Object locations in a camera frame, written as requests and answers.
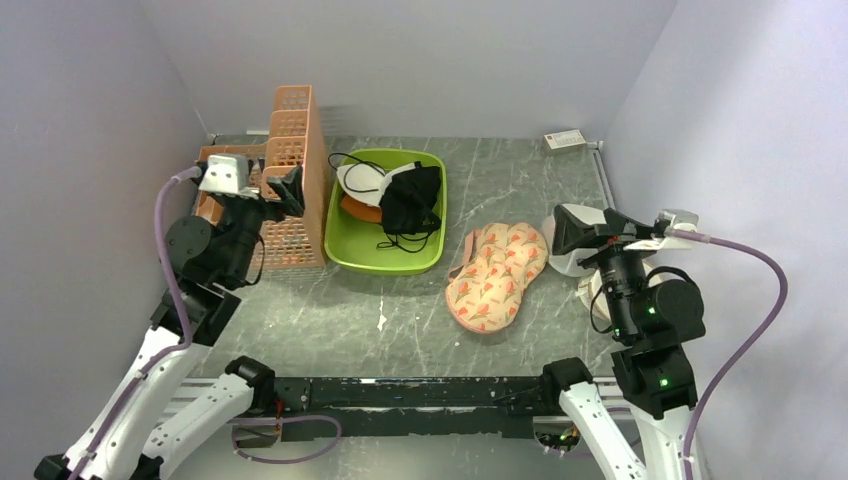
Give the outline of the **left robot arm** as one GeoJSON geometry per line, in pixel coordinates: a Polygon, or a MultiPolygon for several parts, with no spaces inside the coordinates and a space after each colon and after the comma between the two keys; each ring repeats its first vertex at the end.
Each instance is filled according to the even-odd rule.
{"type": "Polygon", "coordinates": [[[161,188],[153,225],[167,288],[151,326],[103,410],[65,452],[44,457],[35,478],[166,479],[223,425],[281,408],[275,372],[242,356],[188,406],[164,417],[174,393],[239,306],[236,291],[249,285],[263,224],[304,213],[301,167],[264,170],[264,183],[274,192],[270,199],[247,185],[248,168],[244,159],[233,166],[193,166],[161,188]],[[165,224],[164,203],[186,181],[220,204],[217,223],[189,215],[165,224]]]}

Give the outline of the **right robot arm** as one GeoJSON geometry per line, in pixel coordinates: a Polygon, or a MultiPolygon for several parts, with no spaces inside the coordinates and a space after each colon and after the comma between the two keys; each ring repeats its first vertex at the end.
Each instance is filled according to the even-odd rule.
{"type": "Polygon", "coordinates": [[[593,270],[607,303],[607,333],[621,345],[613,373],[635,422],[643,452],[637,454],[604,405],[598,382],[576,358],[544,369],[539,391],[550,413],[565,413],[607,479],[700,479],[698,451],[688,428],[698,404],[685,342],[705,335],[699,287],[683,270],[644,266],[663,249],[689,249],[676,231],[694,233],[699,218],[664,210],[651,224],[607,208],[554,207],[543,232],[556,257],[571,268],[593,270]]]}

